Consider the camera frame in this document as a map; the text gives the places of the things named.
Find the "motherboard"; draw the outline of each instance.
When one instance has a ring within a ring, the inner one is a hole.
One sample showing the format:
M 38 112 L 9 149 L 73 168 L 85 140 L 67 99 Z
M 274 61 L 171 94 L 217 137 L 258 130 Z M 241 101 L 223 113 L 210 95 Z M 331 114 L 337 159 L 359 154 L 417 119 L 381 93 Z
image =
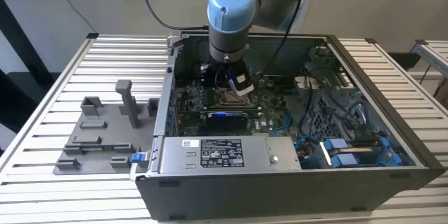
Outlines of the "motherboard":
M 298 123 L 289 112 L 286 99 L 294 92 L 294 81 L 285 77 L 263 78 L 257 90 L 245 96 L 238 96 L 229 88 L 205 87 L 193 81 L 177 89 L 179 136 L 297 138 Z

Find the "slotted metal surface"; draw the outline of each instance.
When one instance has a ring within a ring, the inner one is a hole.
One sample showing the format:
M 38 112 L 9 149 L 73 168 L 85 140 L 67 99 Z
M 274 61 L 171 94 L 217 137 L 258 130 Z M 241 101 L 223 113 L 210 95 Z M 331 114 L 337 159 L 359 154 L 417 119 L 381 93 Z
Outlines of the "slotted metal surface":
M 426 91 L 378 45 L 369 45 L 363 39 L 343 40 L 343 44 L 359 63 L 366 64 L 367 72 L 371 70 L 374 82 L 448 167 L 446 111 L 435 106 Z M 57 176 L 53 169 L 81 116 L 83 96 L 97 95 L 106 103 L 119 103 L 114 83 L 131 79 L 139 102 L 158 97 L 166 62 L 167 38 L 163 37 L 101 36 L 85 43 L 0 159 L 0 165 L 5 164 L 0 223 L 158 223 L 151 219 L 129 174 Z M 213 223 L 414 224 L 445 223 L 447 218 L 448 173 L 425 189 L 402 192 L 373 213 L 213 220 Z
M 448 78 L 448 41 L 418 40 L 411 50 Z

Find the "sticker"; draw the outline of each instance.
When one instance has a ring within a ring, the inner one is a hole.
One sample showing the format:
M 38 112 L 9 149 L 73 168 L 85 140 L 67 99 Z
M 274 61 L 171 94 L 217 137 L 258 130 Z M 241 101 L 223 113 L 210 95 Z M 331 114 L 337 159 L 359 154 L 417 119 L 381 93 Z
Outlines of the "sticker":
M 245 167 L 242 139 L 203 139 L 202 166 Z
M 183 147 L 199 147 L 198 139 L 183 139 Z

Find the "robotic arm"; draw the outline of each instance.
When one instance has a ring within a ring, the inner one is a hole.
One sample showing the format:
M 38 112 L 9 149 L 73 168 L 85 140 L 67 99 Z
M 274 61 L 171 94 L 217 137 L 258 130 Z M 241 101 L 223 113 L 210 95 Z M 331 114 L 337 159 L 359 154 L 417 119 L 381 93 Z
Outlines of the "robotic arm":
M 238 95 L 255 89 L 243 61 L 250 28 L 257 24 L 282 29 L 297 4 L 298 0 L 209 0 L 210 54 Z

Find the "warning label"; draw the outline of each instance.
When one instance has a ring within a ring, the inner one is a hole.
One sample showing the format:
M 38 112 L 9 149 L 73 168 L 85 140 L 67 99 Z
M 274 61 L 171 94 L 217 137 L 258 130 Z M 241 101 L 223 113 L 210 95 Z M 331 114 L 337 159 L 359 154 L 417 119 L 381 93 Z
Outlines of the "warning label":
M 245 167 L 242 139 L 203 139 L 203 167 Z

